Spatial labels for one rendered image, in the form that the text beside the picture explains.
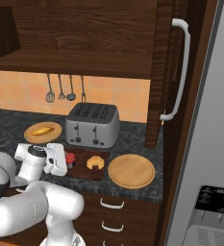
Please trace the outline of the round wooden plate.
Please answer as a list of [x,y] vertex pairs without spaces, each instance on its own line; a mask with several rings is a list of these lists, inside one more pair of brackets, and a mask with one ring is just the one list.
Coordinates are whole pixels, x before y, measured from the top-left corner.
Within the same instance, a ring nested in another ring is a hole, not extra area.
[[[33,131],[44,127],[55,128],[55,130],[46,135],[39,135],[39,136],[32,135]],[[48,143],[57,139],[61,135],[61,133],[62,133],[62,126],[59,123],[47,121],[47,122],[39,122],[29,127],[25,131],[24,137],[28,142],[34,144]]]

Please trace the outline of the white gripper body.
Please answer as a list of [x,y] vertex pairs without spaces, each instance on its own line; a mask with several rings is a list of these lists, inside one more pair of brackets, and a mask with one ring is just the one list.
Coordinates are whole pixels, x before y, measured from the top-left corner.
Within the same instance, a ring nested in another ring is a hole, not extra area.
[[56,176],[64,176],[67,173],[65,152],[62,144],[47,144],[47,172]]

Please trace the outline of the red jam jar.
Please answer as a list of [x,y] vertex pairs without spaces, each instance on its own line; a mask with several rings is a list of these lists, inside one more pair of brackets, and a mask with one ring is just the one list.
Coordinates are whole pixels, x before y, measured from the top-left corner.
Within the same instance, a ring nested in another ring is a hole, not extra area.
[[73,153],[66,153],[65,160],[68,168],[73,168],[76,164],[76,156]]

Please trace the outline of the hanging metal spoon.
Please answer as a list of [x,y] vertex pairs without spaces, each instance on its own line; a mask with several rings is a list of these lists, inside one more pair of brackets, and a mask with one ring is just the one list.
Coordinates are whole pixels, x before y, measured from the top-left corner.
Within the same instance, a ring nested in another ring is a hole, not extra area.
[[58,79],[59,79],[59,84],[60,84],[59,100],[64,100],[65,99],[65,95],[64,95],[63,90],[62,90],[62,78],[61,78],[61,74],[58,74]]

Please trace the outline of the hanging metal fork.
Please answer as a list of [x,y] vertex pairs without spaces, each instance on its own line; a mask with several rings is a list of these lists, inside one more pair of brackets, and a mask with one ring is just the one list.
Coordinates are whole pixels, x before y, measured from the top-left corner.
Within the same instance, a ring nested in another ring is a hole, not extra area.
[[85,83],[84,83],[84,76],[81,76],[81,85],[82,85],[82,103],[85,103],[87,101],[86,99],[86,93],[85,93]]

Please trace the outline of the dark wooden cabinet door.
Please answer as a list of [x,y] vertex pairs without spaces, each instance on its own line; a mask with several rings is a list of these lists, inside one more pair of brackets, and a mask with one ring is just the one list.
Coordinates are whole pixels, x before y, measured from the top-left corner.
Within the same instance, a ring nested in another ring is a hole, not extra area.
[[152,72],[144,147],[154,150],[169,90],[169,77],[178,61],[182,31],[172,26],[173,18],[186,17],[187,0],[159,0],[153,48]]

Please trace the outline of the yellow bread roll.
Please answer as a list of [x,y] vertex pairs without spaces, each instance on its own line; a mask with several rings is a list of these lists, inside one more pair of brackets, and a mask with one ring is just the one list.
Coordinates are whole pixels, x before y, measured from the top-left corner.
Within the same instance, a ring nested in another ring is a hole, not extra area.
[[37,130],[33,131],[32,135],[35,135],[35,136],[46,135],[46,134],[53,132],[54,130],[55,130],[55,128],[44,127],[44,128],[37,129]]

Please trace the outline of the dark wooden cutting board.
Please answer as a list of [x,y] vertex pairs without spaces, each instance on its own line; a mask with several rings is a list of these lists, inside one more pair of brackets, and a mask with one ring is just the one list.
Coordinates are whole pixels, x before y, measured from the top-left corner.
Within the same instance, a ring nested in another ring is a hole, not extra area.
[[[80,178],[86,180],[93,180],[101,182],[109,163],[110,152],[74,148],[71,146],[65,146],[64,151],[69,154],[73,153],[75,155],[75,164],[72,168],[67,170],[67,176],[73,178]],[[87,168],[87,160],[92,156],[99,156],[105,161],[105,166],[102,169],[98,167],[93,167],[92,169]]]

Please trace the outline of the silver four-slot toaster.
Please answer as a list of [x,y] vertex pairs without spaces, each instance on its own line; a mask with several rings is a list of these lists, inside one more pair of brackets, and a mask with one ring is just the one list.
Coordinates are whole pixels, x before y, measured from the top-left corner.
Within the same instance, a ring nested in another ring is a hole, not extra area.
[[119,113],[115,105],[78,103],[65,121],[66,142],[76,146],[111,148],[119,131]]

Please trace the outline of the dark wooden drawer front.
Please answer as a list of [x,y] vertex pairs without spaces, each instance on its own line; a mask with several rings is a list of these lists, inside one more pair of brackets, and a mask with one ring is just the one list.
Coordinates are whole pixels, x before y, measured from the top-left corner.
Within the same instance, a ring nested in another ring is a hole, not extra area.
[[[112,233],[102,229],[101,223],[111,228],[120,228],[124,225],[121,233]],[[79,232],[100,233],[116,235],[124,238],[144,238],[152,240],[155,236],[156,222],[151,217],[138,217],[133,215],[120,216],[115,213],[83,213],[75,222]]]
[[[117,213],[117,214],[136,214],[136,215],[149,215],[158,213],[160,204],[131,200],[124,197],[106,196],[94,193],[84,193],[86,202],[86,209],[99,210],[102,212]],[[111,205],[120,205],[125,203],[123,209],[107,209],[100,205],[100,199],[103,198],[103,202]]]
[[84,234],[83,238],[87,246],[154,246],[152,241],[103,234]]

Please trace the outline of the round light wooden board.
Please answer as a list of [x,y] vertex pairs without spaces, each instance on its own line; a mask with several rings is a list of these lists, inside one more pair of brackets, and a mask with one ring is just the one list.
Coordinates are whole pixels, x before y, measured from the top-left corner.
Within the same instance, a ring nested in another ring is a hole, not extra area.
[[127,189],[140,189],[148,186],[155,178],[153,163],[136,154],[125,154],[112,160],[108,167],[111,180]]

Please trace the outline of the hanging metal slotted spatula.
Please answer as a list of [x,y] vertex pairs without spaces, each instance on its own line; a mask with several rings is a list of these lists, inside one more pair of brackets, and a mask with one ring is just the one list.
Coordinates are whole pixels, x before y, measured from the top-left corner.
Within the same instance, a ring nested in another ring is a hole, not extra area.
[[48,85],[49,85],[49,91],[46,94],[46,102],[47,103],[53,103],[55,101],[55,93],[52,90],[51,87],[51,81],[50,81],[50,74],[47,73],[47,81],[48,81]]

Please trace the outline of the silver fridge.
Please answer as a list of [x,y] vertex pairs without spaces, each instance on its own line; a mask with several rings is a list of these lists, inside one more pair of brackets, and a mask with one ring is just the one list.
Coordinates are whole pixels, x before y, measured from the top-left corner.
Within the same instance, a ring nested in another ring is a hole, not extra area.
[[224,0],[218,0],[163,246],[224,246]]

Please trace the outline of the hanging metal ladle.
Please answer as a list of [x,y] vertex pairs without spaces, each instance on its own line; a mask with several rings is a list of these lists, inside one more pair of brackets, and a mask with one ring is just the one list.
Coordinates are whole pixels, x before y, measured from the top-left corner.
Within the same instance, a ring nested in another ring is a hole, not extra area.
[[[70,87],[73,87],[73,82],[72,82],[72,76],[69,76],[69,82],[70,82]],[[76,99],[76,94],[74,93],[74,91],[71,91],[66,98],[69,101],[74,101]]]

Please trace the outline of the golden croissant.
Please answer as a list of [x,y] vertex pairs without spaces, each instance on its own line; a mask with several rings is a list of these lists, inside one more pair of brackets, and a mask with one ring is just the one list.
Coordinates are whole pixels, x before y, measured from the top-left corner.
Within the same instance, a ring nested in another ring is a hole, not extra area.
[[105,161],[99,156],[92,156],[87,160],[87,168],[92,169],[94,166],[102,169],[105,166]]

